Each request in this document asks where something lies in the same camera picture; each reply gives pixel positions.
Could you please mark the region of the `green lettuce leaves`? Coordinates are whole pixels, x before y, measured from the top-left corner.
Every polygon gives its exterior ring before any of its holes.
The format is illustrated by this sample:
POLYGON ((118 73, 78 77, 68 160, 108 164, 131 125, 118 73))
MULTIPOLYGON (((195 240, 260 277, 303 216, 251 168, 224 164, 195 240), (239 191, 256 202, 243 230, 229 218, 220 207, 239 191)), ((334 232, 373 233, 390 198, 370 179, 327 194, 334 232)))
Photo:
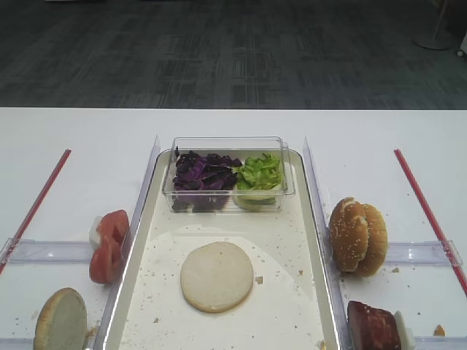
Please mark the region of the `green lettuce leaves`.
POLYGON ((245 210, 263 211, 278 205, 278 192, 284 181, 282 162, 271 153, 261 157, 248 157, 241 166, 233 167, 236 173, 236 191, 249 195, 234 195, 233 201, 245 210))

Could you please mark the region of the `upper tomato slice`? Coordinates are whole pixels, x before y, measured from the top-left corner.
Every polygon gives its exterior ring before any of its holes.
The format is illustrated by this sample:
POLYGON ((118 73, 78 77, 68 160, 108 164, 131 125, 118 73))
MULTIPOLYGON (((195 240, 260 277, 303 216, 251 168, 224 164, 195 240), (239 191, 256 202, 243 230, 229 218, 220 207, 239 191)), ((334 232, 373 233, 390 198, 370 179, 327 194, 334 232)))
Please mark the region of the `upper tomato slice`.
POLYGON ((111 238, 121 248, 129 232, 129 221, 126 211, 120 209, 106 214, 99 222, 96 230, 102 238, 111 238))

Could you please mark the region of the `tomato slice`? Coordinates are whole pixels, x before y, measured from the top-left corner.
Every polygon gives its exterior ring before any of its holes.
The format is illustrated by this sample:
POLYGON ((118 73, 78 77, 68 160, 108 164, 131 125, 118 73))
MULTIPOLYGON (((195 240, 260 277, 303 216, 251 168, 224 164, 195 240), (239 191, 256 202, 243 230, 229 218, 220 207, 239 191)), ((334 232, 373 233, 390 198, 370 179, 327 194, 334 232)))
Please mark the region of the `tomato slice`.
POLYGON ((90 261, 90 279, 98 284, 112 283, 120 273, 121 262, 119 243, 109 235, 102 236, 101 245, 90 261))
POLYGON ((106 214, 99 222, 96 230, 102 238, 111 238, 121 248, 129 232, 129 221, 126 211, 120 209, 106 214))

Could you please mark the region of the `white pusher block tomato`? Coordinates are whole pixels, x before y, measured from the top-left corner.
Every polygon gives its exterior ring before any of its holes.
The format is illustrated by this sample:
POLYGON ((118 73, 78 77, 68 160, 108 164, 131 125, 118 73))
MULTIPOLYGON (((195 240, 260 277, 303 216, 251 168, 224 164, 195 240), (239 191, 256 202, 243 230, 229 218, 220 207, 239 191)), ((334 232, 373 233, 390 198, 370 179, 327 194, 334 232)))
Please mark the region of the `white pusher block tomato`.
POLYGON ((101 245, 101 234, 98 232, 101 219, 101 216, 96 216, 89 231, 89 242, 93 251, 96 251, 101 245))

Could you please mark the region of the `dark meat patty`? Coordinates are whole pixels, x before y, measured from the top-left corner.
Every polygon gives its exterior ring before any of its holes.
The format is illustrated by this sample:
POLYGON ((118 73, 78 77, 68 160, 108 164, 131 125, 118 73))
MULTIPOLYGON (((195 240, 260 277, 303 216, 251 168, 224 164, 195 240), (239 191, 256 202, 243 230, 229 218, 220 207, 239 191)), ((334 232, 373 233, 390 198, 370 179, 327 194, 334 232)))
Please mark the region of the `dark meat patty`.
POLYGON ((389 311, 351 300, 347 315, 355 349, 401 349, 395 317, 389 311))

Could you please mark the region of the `bread crumb piece right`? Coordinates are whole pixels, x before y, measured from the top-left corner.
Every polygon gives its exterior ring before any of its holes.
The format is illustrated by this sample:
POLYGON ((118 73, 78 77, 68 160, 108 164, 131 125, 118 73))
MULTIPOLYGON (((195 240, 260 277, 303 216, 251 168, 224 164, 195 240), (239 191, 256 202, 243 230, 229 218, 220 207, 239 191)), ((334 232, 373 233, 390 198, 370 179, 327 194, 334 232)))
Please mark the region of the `bread crumb piece right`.
POLYGON ((435 330, 433 331, 433 335, 438 337, 445 337, 446 333, 444 328, 440 324, 438 324, 435 330))

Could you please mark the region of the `clear long divider right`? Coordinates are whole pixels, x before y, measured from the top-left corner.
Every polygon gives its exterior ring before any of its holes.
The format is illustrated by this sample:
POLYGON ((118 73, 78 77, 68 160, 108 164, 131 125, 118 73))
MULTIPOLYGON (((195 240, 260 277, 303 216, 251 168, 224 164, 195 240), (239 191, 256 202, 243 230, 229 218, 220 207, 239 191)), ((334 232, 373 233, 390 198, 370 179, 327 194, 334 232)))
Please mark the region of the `clear long divider right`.
POLYGON ((337 349, 354 349, 352 337, 347 326, 346 304, 343 301, 339 286, 340 273, 333 264, 332 248, 329 241, 328 228, 323 211, 320 183, 317 178, 312 150, 307 139, 304 139, 303 156, 305 162, 306 181, 317 231, 317 241, 323 267, 326 293, 331 310, 333 336, 337 349))

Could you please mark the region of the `clear long divider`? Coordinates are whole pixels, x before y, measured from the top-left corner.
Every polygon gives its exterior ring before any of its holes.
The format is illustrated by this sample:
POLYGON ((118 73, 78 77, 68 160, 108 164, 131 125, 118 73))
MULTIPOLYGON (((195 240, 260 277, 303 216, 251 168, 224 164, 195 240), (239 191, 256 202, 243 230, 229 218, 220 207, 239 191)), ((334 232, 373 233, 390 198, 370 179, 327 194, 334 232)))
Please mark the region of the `clear long divider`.
POLYGON ((131 259, 131 255, 134 250, 137 230, 139 229, 142 213, 144 211, 144 205, 146 204, 147 196, 150 191, 150 184, 153 179, 154 169, 157 162, 157 157, 160 153, 160 149, 160 140, 158 135, 156 135, 153 148, 151 150, 150 157, 147 162, 147 168, 142 181, 142 186, 139 191, 139 196, 132 215, 129 227, 129 236, 125 239, 125 242, 123 243, 123 264, 121 272, 117 281, 110 288, 108 300, 104 308, 99 328, 96 334, 90 337, 90 339, 87 341, 87 343, 85 344, 85 349, 104 349, 107 339, 109 337, 110 328, 112 326, 112 321, 115 318, 117 303, 123 290, 123 282, 127 274, 129 260, 131 259))
POLYGON ((317 178, 312 150, 307 139, 304 139, 303 156, 305 162, 306 181, 317 231, 317 241, 323 267, 326 293, 331 310, 333 336, 337 349, 354 349, 352 337, 347 326, 346 304, 343 301, 339 286, 340 273, 333 264, 332 248, 329 241, 328 228, 323 211, 320 183, 317 178))

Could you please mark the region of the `bottom bun slice on tray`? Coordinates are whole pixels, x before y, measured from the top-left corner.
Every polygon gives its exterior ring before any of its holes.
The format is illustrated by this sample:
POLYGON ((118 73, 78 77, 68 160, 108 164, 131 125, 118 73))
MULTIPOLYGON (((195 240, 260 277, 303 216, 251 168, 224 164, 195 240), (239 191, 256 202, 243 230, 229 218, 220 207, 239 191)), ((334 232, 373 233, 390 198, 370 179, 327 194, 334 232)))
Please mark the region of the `bottom bun slice on tray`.
POLYGON ((249 295, 253 267, 242 248, 216 241, 194 249, 180 270, 183 297, 194 308, 221 313, 239 305, 249 295))

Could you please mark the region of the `metal baking tray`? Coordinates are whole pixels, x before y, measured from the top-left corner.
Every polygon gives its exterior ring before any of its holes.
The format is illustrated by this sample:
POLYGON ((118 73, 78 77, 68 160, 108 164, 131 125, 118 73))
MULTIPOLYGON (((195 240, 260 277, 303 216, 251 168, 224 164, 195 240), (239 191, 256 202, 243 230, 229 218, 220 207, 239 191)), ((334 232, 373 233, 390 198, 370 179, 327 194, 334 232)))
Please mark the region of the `metal baking tray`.
POLYGON ((169 153, 157 160, 114 313, 96 349, 339 349, 305 168, 290 153, 296 192, 279 211, 175 213, 161 192, 169 153), (252 290, 219 314, 186 302, 180 269, 216 241, 250 257, 252 290))

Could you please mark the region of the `white pusher block patty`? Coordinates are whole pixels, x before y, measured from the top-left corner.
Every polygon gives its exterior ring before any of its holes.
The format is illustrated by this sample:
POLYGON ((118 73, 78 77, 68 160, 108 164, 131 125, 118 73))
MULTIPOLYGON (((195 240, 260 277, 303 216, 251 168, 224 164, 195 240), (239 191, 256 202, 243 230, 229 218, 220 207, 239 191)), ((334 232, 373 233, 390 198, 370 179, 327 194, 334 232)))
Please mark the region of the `white pusher block patty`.
POLYGON ((394 313, 395 323, 397 325, 398 336, 401 342, 402 350, 415 350, 416 344, 413 332, 406 326, 404 317, 400 311, 394 313))

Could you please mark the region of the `right red rail strip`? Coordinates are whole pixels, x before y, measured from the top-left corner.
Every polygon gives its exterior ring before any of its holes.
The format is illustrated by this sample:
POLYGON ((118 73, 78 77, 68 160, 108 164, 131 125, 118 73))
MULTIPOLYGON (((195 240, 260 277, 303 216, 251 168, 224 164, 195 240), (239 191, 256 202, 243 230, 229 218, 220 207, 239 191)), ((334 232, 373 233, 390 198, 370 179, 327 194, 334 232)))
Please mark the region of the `right red rail strip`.
POLYGON ((447 255, 447 258, 452 266, 452 269, 457 277, 457 280, 459 281, 459 284, 462 288, 462 290, 464 291, 464 294, 466 294, 466 275, 464 274, 463 272, 463 269, 461 268, 461 264, 459 262, 459 259, 457 259, 455 257, 455 252, 454 252, 454 248, 452 246, 449 245, 449 242, 443 232, 443 230, 441 229, 434 213, 432 212, 420 186, 418 185, 417 183, 417 180, 414 176, 414 174, 412 173, 412 170, 410 169, 409 167, 409 164, 407 163, 404 155, 402 154, 402 151, 400 149, 395 149, 394 150, 394 154, 408 180, 408 182, 410 183, 413 191, 414 191, 414 194, 416 195, 419 203, 420 203, 420 206, 422 207, 422 210, 424 211, 425 213, 425 216, 426 218, 428 219, 437 239, 441 242, 441 245, 443 246, 444 248, 444 251, 447 255))

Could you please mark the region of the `clear rail right upper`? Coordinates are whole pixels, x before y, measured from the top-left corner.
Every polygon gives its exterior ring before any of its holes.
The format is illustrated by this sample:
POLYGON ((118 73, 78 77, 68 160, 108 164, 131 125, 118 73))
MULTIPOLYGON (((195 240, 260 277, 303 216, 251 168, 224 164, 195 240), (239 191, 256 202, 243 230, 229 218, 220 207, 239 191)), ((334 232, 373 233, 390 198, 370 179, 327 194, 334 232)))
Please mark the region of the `clear rail right upper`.
POLYGON ((463 261, 452 241, 390 242, 385 264, 459 267, 463 261))

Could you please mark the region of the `clear rail left upper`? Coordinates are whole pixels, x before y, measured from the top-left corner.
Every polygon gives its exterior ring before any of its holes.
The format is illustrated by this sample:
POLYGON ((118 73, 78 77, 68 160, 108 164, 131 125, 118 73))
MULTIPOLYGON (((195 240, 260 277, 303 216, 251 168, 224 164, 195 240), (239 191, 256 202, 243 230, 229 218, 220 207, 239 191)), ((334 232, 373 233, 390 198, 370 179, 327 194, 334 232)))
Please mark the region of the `clear rail left upper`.
POLYGON ((93 250, 87 241, 16 241, 9 238, 1 250, 1 263, 87 264, 92 255, 93 250))

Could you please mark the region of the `left red rail strip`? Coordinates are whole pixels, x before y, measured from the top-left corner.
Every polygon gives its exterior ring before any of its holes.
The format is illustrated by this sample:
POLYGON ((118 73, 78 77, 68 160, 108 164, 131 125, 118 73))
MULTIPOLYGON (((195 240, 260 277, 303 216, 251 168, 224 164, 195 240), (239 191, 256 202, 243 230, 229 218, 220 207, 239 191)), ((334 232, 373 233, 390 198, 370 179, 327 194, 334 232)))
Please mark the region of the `left red rail strip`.
POLYGON ((37 210, 41 206, 43 200, 47 196, 50 188, 53 186, 57 176, 61 172, 62 168, 66 164, 70 154, 72 151, 70 149, 65 149, 61 158, 57 162, 55 168, 53 169, 52 173, 49 175, 47 181, 45 182, 43 188, 39 192, 38 196, 36 197, 35 201, 33 202, 31 208, 29 209, 27 215, 25 216, 24 220, 21 222, 20 227, 18 228, 16 234, 11 238, 9 243, 6 243, 4 252, 1 253, 1 269, 0 271, 3 272, 5 267, 7 266, 9 256, 14 252, 16 246, 18 245, 20 239, 23 237, 26 229, 30 225, 34 215, 36 214, 37 210))

